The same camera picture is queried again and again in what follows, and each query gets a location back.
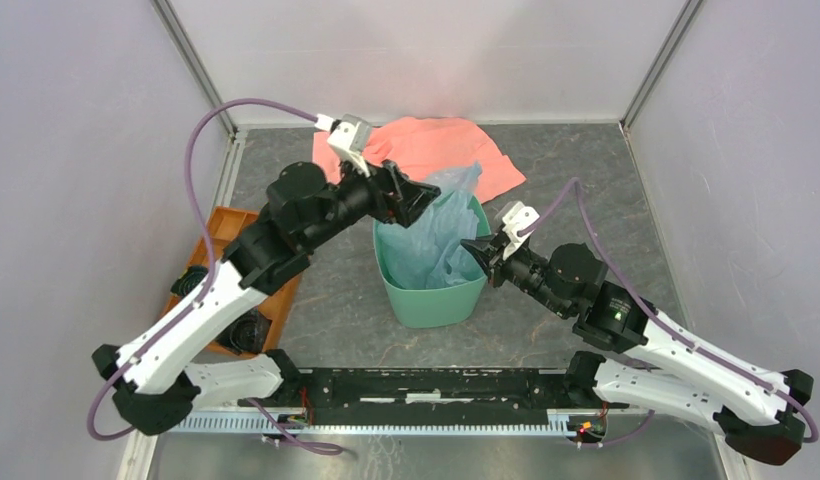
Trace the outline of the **translucent blue trash bag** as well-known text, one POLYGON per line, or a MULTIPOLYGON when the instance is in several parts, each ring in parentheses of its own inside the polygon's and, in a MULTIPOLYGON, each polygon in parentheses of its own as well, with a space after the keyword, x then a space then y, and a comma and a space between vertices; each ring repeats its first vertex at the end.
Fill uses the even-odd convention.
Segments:
POLYGON ((378 223, 374 236, 392 283, 406 290, 455 287, 482 276, 473 257, 461 246, 474 239, 480 220, 471 208, 482 167, 475 162, 434 172, 426 181, 441 195, 410 227, 378 223))

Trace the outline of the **green trash bin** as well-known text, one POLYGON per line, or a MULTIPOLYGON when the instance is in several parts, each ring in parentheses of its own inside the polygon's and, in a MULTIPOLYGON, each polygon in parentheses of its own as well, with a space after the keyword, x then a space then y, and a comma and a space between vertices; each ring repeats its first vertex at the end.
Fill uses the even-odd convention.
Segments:
MULTIPOLYGON (((475 238, 489 234, 491 232, 489 222, 481 203, 475 196, 470 206, 480 220, 475 238)), ((381 247, 374 236, 374 227, 373 244, 376 262, 391 308, 402 325, 416 329, 438 328, 460 323, 472 314, 487 282, 487 277, 482 270, 482 276, 479 279, 455 287, 432 290, 399 288, 392 283, 386 273, 381 258, 381 247)))

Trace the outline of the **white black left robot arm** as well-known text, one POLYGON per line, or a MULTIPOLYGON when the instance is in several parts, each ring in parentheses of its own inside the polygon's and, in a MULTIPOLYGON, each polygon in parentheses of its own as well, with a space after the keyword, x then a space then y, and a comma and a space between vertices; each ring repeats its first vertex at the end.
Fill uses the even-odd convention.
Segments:
POLYGON ((257 219, 212 259, 192 291, 136 340, 102 345, 93 363, 120 416, 152 436, 193 410, 266 398, 276 407, 300 394, 297 370, 282 353, 199 364, 196 355, 239 317, 309 267, 314 251, 364 217, 409 227, 440 196, 387 161, 345 163, 338 183, 310 162, 285 167, 267 189, 257 219))

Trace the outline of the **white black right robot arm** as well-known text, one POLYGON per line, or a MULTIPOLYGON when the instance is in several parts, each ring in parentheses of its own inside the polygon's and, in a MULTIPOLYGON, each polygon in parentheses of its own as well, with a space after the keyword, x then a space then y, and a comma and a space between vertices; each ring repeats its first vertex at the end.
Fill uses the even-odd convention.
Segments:
POLYGON ((584 244, 544 258, 503 232, 462 247, 499 287, 508 282, 562 319, 591 345, 564 374, 566 400, 628 404, 698 424, 736 452, 780 466, 819 438, 805 406, 814 380, 772 371, 703 341, 664 311, 607 280, 607 265, 584 244))

